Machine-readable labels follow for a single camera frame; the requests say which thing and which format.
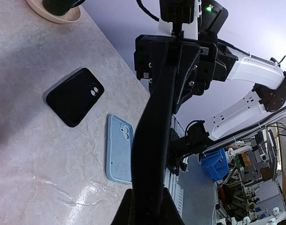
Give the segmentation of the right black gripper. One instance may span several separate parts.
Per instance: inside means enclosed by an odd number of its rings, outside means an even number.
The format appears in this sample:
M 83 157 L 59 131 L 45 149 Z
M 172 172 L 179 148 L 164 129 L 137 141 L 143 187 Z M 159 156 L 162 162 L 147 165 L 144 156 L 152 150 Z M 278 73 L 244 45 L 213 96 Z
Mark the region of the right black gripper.
M 173 114 L 176 114 L 192 95 L 201 96 L 211 81 L 224 82 L 237 57 L 221 41 L 140 35 L 135 40 L 134 61 L 137 79 L 151 80 L 150 93 L 161 72 L 177 68 L 173 96 Z

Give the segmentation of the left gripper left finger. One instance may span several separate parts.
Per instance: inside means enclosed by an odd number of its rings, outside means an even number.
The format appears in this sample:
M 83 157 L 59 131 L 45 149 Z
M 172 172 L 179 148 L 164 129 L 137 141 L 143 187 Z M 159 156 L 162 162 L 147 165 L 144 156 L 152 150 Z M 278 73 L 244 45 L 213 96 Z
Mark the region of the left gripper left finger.
M 133 200 L 133 189 L 127 189 L 111 225 L 135 224 L 135 210 Z

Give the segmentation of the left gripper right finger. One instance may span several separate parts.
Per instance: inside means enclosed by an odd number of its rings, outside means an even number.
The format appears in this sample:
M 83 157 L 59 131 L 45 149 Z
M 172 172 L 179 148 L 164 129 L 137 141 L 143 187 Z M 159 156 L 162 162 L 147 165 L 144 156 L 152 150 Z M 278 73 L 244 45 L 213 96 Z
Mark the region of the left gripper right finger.
M 163 198 L 161 203 L 161 224 L 162 225 L 183 225 L 183 221 L 174 204 L 169 190 L 163 189 Z

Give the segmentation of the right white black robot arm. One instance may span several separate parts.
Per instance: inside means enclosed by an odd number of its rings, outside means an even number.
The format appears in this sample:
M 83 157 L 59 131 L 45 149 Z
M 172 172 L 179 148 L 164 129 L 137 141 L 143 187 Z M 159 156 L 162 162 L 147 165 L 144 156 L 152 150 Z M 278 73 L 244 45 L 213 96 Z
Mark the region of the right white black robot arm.
M 240 80 L 252 90 L 236 104 L 207 120 L 195 120 L 183 138 L 164 140 L 167 167 L 179 174 L 184 158 L 205 151 L 233 127 L 263 112 L 276 112 L 286 101 L 286 71 L 275 59 L 264 60 L 218 39 L 228 11 L 214 0 L 162 0 L 157 35 L 135 40 L 135 71 L 149 81 L 147 115 L 160 110 L 163 124 L 212 81 Z

